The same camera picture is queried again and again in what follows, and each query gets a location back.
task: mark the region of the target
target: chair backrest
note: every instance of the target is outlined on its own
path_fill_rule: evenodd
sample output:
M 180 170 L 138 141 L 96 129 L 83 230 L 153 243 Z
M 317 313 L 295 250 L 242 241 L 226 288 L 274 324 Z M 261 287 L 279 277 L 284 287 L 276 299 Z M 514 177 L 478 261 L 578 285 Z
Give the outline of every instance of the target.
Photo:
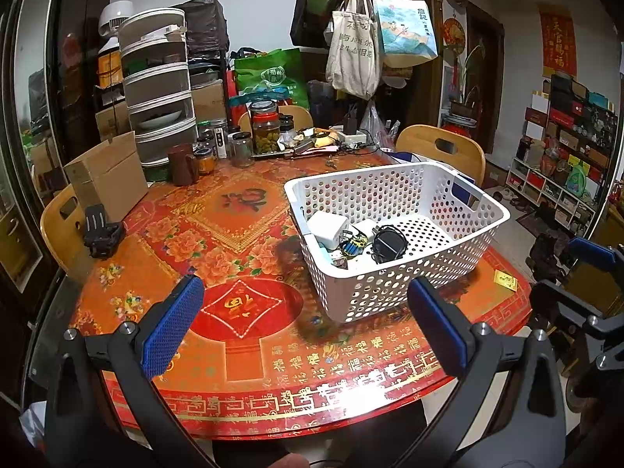
M 65 272 L 80 251 L 84 250 L 82 240 L 85 225 L 84 211 L 80 207 L 74 187 L 65 187 L 46 206 L 41 215 L 41 234 L 54 259 Z
M 298 105 L 280 105 L 278 110 L 281 114 L 290 114 L 293 118 L 294 129 L 301 130 L 302 128 L 310 128 L 314 126 L 312 116 L 303 107 Z M 238 126 L 241 131 L 251 131 L 251 125 L 249 124 L 249 113 L 245 112 L 238 120 Z
M 486 174 L 486 156 L 472 139 L 427 124 L 413 124 L 396 141 L 397 151 L 421 154 L 449 164 L 481 186 Z

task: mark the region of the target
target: orange floral tablecloth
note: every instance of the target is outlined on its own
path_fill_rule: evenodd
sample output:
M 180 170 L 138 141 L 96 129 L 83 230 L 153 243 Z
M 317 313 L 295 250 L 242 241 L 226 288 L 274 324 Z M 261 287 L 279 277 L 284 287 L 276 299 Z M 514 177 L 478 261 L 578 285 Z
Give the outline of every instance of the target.
M 316 301 L 288 213 L 289 179 L 381 165 L 374 155 L 225 161 L 197 184 L 154 184 L 126 217 L 117 254 L 98 261 L 73 318 L 83 334 L 137 321 L 180 277 L 204 280 L 204 307 L 155 384 L 193 435 L 284 438 L 385 413 L 448 381 L 406 306 L 333 323 Z M 512 292 L 494 271 L 516 276 Z M 442 290 L 471 321 L 514 333 L 529 285 L 493 249 Z M 120 417 L 134 419 L 113 375 Z

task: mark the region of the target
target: brown mug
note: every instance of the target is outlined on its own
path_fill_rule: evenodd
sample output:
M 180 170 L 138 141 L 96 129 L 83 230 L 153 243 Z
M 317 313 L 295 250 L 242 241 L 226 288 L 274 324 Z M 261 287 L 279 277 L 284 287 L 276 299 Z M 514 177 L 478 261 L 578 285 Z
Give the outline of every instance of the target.
M 176 186 L 188 186 L 199 180 L 199 166 L 193 156 L 191 144 L 180 144 L 169 148 L 169 170 Z

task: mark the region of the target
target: white laundry basket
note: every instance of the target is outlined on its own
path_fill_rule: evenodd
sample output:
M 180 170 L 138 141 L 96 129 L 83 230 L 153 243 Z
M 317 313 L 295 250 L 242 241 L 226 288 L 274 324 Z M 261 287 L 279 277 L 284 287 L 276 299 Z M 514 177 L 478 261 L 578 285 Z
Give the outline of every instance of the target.
M 470 193 L 469 203 L 452 193 Z M 284 189 L 301 240 L 304 259 L 327 314 L 352 322 L 406 300 L 408 284 L 424 275 L 434 287 L 472 271 L 509 219 L 492 197 L 435 162 L 407 163 L 335 172 L 288 181 Z M 323 257 L 307 221 L 318 210 L 394 225 L 409 247 L 400 260 L 348 271 Z

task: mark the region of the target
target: door handle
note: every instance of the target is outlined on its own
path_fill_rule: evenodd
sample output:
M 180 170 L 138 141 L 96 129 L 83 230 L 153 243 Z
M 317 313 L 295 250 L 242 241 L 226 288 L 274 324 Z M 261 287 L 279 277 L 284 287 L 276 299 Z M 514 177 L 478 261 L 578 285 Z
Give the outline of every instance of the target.
M 13 234 L 15 234 L 15 231 L 18 229 L 20 225 L 19 223 L 20 223 L 20 220 L 18 220 L 17 218 L 14 218 L 11 220 L 11 224 L 13 225 L 13 228 L 7 232 L 6 235 L 8 237 L 11 237 Z

